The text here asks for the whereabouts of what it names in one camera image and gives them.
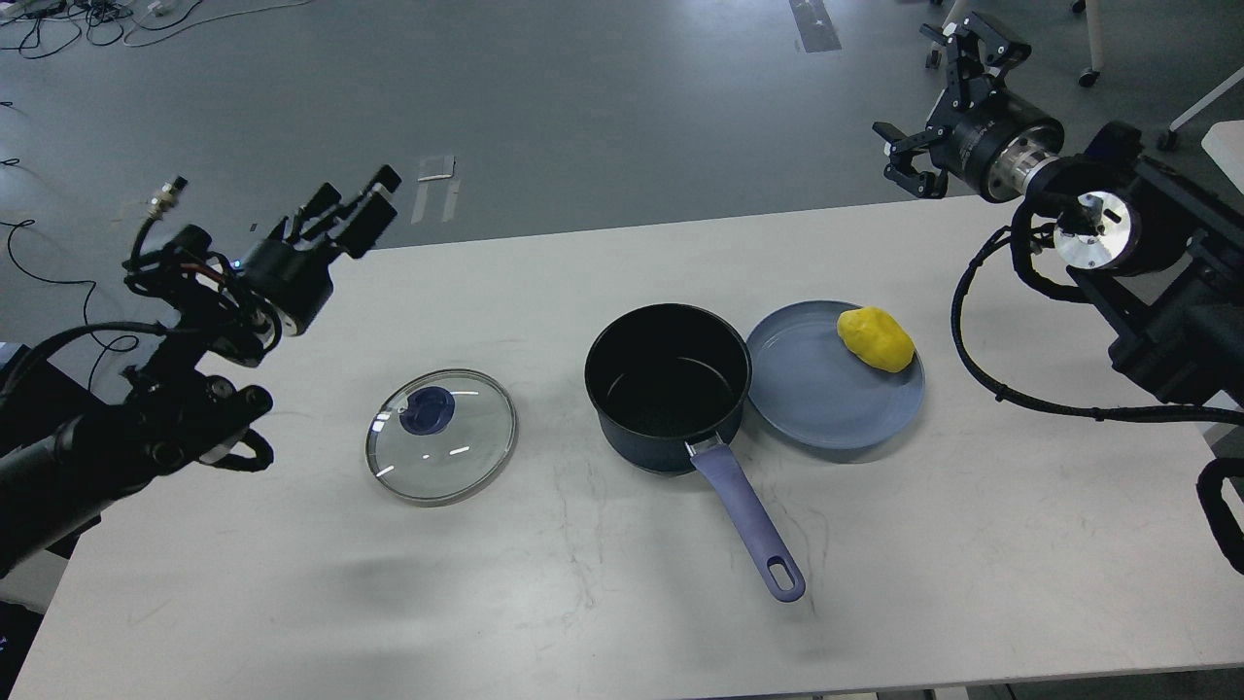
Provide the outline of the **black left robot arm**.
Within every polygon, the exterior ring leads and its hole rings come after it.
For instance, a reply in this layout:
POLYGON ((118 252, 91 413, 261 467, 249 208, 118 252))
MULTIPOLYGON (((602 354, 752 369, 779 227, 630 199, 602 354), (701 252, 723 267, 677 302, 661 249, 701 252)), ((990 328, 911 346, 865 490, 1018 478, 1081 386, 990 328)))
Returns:
POLYGON ((187 226, 148 247, 156 223, 178 204, 187 178, 151 196, 124 259, 124 287, 158 298, 173 323, 101 322, 34 344, 2 380, 2 572, 80 535, 104 509, 190 464, 261 472, 274 463, 255 421, 274 407, 261 385, 235 385, 199 371, 205 356, 256 368, 284 338, 304 334, 321 313, 337 259, 361 259, 396 220, 396 169, 383 164, 360 194, 343 198, 323 183, 281 218, 244 259, 213 247, 203 228, 187 226), (147 334, 158 344, 143 366, 126 367, 128 394, 70 412, 34 377, 77 338, 100 332, 147 334))

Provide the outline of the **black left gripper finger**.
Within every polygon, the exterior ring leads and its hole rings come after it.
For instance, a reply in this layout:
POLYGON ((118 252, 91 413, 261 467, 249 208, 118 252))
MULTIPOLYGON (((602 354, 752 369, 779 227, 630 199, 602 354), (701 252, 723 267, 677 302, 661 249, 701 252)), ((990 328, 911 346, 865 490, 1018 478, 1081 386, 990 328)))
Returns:
POLYGON ((328 247, 338 256, 364 257, 397 216, 396 206, 386 196, 364 196, 345 223, 330 234, 328 247))
POLYGON ((345 223, 364 196, 386 196, 393 205, 392 195, 399 187, 401 177, 388 164, 382 165, 369 182, 364 183, 360 194, 350 199, 345 198, 337 187, 323 183, 296 213, 296 242, 328 244, 330 234, 345 223))

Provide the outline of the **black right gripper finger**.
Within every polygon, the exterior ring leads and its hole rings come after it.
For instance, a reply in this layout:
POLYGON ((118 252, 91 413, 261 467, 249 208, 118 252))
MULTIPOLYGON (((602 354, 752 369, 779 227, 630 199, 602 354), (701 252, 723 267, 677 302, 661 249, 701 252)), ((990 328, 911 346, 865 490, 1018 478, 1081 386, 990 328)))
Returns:
POLYGON ((919 172, 916 168, 916 157, 929 155, 932 147, 945 139, 943 126, 928 126, 919 133, 906 134, 889 122, 875 122, 872 131, 884 142, 884 154, 888 158, 884 178, 916 198, 945 198, 950 189, 950 177, 945 168, 938 172, 919 172))
MULTIPOLYGON (((937 34, 922 25, 921 35, 937 34)), ((1031 57, 1033 46, 999 17, 968 12, 947 44, 945 90, 940 108, 974 108, 985 99, 1004 94, 1005 76, 1031 57)))

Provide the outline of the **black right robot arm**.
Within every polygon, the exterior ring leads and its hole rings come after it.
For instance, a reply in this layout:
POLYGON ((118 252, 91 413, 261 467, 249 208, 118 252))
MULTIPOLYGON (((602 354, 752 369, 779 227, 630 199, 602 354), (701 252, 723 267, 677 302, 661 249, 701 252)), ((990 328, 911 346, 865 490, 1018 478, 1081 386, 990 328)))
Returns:
POLYGON ((923 25, 945 71, 924 128, 876 122, 884 177, 923 199, 950 179, 983 200, 1015 203, 1010 223, 970 259, 950 298, 950 339, 998 402, 1047 415, 1125 424, 1242 426, 1242 213, 1144 154, 1133 126, 1103 124, 1079 154, 1065 129, 1008 88, 1030 45, 999 17, 968 12, 923 25), (1008 252, 1044 298, 1088 305, 1113 332, 1111 367, 1151 407, 1071 407, 1005 385, 967 349, 963 307, 979 269, 1008 252))

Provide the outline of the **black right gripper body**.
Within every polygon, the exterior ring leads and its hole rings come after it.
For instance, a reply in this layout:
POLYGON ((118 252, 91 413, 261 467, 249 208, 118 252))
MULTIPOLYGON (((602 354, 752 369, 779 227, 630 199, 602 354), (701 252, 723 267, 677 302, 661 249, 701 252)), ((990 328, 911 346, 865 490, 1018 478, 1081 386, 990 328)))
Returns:
POLYGON ((1006 164, 1006 150, 1045 150, 1057 155, 1065 142, 1061 122, 1018 94, 988 96, 964 112, 952 109, 947 94, 928 116, 943 139, 931 145, 933 164, 990 203, 1023 194, 1023 177, 1006 164))

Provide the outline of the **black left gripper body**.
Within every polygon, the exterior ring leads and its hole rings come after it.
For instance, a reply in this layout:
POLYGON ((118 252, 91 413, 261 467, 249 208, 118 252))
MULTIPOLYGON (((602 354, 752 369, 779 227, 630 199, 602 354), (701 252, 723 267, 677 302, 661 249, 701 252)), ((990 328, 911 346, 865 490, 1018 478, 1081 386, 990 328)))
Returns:
POLYGON ((291 336, 306 333, 333 292, 328 267, 336 249, 327 242, 297 247, 282 239, 262 239, 238 269, 243 283, 271 305, 291 336))

